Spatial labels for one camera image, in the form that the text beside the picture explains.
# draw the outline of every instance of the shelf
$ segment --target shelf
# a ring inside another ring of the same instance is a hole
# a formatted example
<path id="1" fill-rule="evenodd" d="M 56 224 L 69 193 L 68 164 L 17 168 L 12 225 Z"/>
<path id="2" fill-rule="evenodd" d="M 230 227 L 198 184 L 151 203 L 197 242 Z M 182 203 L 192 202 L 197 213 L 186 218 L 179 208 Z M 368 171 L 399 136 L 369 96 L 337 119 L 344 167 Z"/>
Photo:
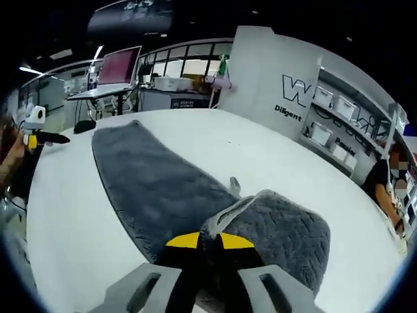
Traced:
<path id="1" fill-rule="evenodd" d="M 333 117 L 335 117 L 338 121 L 342 122 L 346 127 L 348 127 L 350 130 L 353 130 L 357 135 L 359 135 L 360 137 L 362 137 L 363 139 L 365 139 L 365 141 L 367 141 L 373 148 L 374 150 L 376 150 L 376 152 L 378 152 L 381 156 L 383 156 L 384 158 L 386 157 L 384 149 L 382 147 L 380 147 L 379 145 L 377 145 L 371 138 L 370 136 L 368 136 L 362 129 L 354 126 L 346 117 L 344 117 L 342 114 L 339 114 L 337 111 L 327 108 L 326 106 L 322 106 L 321 104 L 318 104 L 316 101 L 314 101 L 311 103 L 314 106 L 320 108 L 321 110 L 329 113 L 330 115 L 332 115 Z"/>
<path id="2" fill-rule="evenodd" d="M 405 142 L 403 135 L 401 135 L 397 129 L 395 129 L 395 132 L 394 132 L 394 140 L 396 142 L 397 141 L 401 142 L 401 144 L 406 148 L 405 150 L 407 152 L 407 159 L 412 162 L 412 165 L 414 167 L 417 167 L 417 162 L 416 162 L 416 159 L 414 157 L 414 153 L 411 152 L 411 149 L 410 149 L 409 145 Z"/>
<path id="3" fill-rule="evenodd" d="M 316 143 L 314 140 L 301 135 L 298 139 L 298 143 L 303 147 L 309 149 L 310 151 L 314 152 L 319 157 L 322 157 L 347 177 L 350 177 L 353 173 L 353 169 L 348 167 L 344 161 L 336 158 L 328 149 L 323 147 L 322 145 Z"/>
<path id="4" fill-rule="evenodd" d="M 324 67 L 321 68 L 319 74 L 319 81 L 320 80 L 341 91 L 343 94 L 354 100 L 357 104 L 363 106 L 370 113 L 375 115 L 375 117 L 389 122 L 392 121 L 392 118 L 388 114 L 388 109 L 384 110 L 384 108 L 382 108 L 374 100 L 368 98 L 360 90 L 357 90 L 344 79 L 337 77 L 335 74 L 331 73 Z"/>

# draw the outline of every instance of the desk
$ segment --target desk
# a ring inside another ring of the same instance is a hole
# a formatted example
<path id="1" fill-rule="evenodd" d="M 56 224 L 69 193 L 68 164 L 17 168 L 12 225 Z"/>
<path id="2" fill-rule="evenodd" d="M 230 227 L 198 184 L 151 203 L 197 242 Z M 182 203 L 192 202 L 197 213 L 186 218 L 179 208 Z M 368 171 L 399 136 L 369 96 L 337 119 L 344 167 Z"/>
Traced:
<path id="1" fill-rule="evenodd" d="M 66 100 L 90 100 L 96 106 L 96 99 L 115 95 L 117 96 L 117 115 L 122 115 L 123 95 L 132 89 L 133 87 L 129 83 L 111 83 L 108 85 L 98 85 L 95 89 L 69 96 Z"/>
<path id="2" fill-rule="evenodd" d="M 235 176 L 241 196 L 269 188 L 328 222 L 330 257 L 316 299 L 326 313 L 369 312 L 379 301 L 402 257 L 372 200 L 327 161 L 222 110 L 133 113 L 97 121 L 96 129 L 133 119 L 224 185 Z M 31 187 L 29 257 L 38 290 L 56 313 L 99 305 L 106 288 L 145 262 L 100 181 L 91 149 L 94 131 L 67 130 L 68 145 L 45 147 Z"/>

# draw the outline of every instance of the white storage box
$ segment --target white storage box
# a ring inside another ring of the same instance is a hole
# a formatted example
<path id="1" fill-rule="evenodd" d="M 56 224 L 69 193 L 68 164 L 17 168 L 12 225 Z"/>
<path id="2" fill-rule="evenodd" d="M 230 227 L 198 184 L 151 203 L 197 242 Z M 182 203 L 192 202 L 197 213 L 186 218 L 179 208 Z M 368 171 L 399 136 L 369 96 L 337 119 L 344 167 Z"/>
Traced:
<path id="1" fill-rule="evenodd" d="M 317 86 L 315 89 L 314 99 L 318 104 L 328 108 L 333 99 L 333 94 L 330 91 Z"/>
<path id="2" fill-rule="evenodd" d="M 388 105 L 388 111 L 391 117 L 394 117 L 394 112 L 397 112 L 397 118 L 393 118 L 393 123 L 395 123 L 395 128 L 402 135 L 404 133 L 405 125 L 407 121 L 407 113 L 398 103 L 391 103 Z"/>
<path id="3" fill-rule="evenodd" d="M 155 77 L 155 89 L 161 91 L 177 91 L 180 81 L 170 77 Z"/>
<path id="4" fill-rule="evenodd" d="M 330 152 L 340 161 L 344 161 L 346 159 L 347 151 L 340 147 L 336 142 L 330 146 Z"/>
<path id="5" fill-rule="evenodd" d="M 356 158 L 352 156 L 350 153 L 347 153 L 347 156 L 345 158 L 345 163 L 348 167 L 354 170 L 354 167 L 356 166 Z"/>
<path id="6" fill-rule="evenodd" d="M 317 122 L 313 122 L 311 124 L 310 138 L 322 146 L 326 145 L 332 133 L 333 132 L 331 130 L 328 130 L 326 127 L 322 126 L 322 124 Z"/>
<path id="7" fill-rule="evenodd" d="M 334 104 L 334 109 L 348 120 L 351 120 L 356 106 L 346 98 L 339 96 L 338 100 Z"/>

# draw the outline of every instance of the gray towel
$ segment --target gray towel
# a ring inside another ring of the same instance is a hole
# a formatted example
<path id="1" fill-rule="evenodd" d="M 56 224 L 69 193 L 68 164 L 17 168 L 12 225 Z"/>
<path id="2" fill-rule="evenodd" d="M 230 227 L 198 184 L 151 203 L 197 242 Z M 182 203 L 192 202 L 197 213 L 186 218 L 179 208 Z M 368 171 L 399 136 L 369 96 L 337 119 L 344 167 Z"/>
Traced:
<path id="1" fill-rule="evenodd" d="M 199 231 L 206 219 L 238 200 L 138 121 L 97 130 L 92 147 L 109 200 L 149 261 L 169 240 Z"/>
<path id="2" fill-rule="evenodd" d="M 319 292 L 330 251 L 330 228 L 319 215 L 271 190 L 247 197 L 205 222 L 208 239 L 225 232 L 250 240 L 267 265 L 276 264 Z"/>

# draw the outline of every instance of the monitor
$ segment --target monitor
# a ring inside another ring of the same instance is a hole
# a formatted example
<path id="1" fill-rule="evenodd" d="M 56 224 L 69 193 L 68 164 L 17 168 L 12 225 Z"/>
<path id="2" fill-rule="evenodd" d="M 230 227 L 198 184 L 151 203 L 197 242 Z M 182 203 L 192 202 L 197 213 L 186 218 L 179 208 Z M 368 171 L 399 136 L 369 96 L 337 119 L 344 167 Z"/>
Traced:
<path id="1" fill-rule="evenodd" d="M 135 47 L 105 55 L 97 85 L 131 83 L 140 49 Z"/>

